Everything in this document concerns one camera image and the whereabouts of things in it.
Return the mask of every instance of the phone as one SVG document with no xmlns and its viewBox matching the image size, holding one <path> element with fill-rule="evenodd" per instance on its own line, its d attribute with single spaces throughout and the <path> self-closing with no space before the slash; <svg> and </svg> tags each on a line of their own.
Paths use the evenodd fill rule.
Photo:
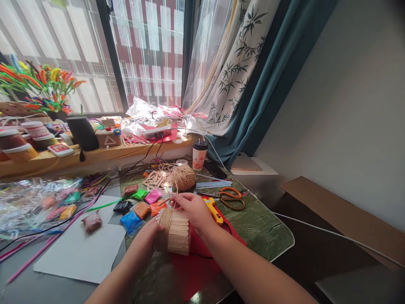
<svg viewBox="0 0 405 304">
<path fill-rule="evenodd" d="M 205 160 L 204 167 L 206 167 L 208 172 L 210 172 L 215 178 L 226 179 L 228 177 L 227 174 L 213 161 Z"/>
</svg>

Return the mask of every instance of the power strip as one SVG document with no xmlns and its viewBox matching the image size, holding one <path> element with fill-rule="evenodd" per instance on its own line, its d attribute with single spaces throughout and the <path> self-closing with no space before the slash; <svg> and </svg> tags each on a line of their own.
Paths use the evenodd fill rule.
<svg viewBox="0 0 405 304">
<path fill-rule="evenodd" d="M 161 127 L 161 128 L 156 128 L 152 130 L 145 130 L 143 132 L 143 136 L 146 139 L 154 139 L 155 135 L 160 138 L 159 133 L 163 132 L 163 136 L 170 135 L 172 133 L 172 126 L 166 126 L 166 127 Z"/>
</svg>

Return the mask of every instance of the teal curtain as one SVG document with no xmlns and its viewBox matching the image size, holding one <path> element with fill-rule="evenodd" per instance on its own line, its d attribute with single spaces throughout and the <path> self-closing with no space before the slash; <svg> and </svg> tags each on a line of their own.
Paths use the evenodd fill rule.
<svg viewBox="0 0 405 304">
<path fill-rule="evenodd" d="M 228 131 L 209 137 L 227 167 L 241 151 L 255 153 L 336 3 L 281 0 Z M 209 156 L 217 158 L 212 151 Z"/>
</svg>

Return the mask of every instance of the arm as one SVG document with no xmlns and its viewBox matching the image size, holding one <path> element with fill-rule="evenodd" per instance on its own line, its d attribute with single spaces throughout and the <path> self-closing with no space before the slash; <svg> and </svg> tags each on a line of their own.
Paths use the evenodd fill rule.
<svg viewBox="0 0 405 304">
<path fill-rule="evenodd" d="M 193 193 L 174 195 L 196 233 L 246 303 L 317 303 L 297 282 L 214 222 L 203 199 Z"/>
<path fill-rule="evenodd" d="M 101 282 L 85 304 L 129 303 L 131 288 L 144 273 L 153 254 L 157 232 L 164 229 L 156 218 L 145 224 L 117 267 Z"/>
</svg>

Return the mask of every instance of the craft stick basket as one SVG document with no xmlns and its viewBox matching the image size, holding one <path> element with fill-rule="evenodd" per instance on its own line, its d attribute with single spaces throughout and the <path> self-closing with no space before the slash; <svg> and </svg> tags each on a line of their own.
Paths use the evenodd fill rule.
<svg viewBox="0 0 405 304">
<path fill-rule="evenodd" d="M 181 255 L 190 252 L 189 219 L 183 210 L 163 209 L 158 223 L 165 226 L 158 236 L 157 249 Z"/>
</svg>

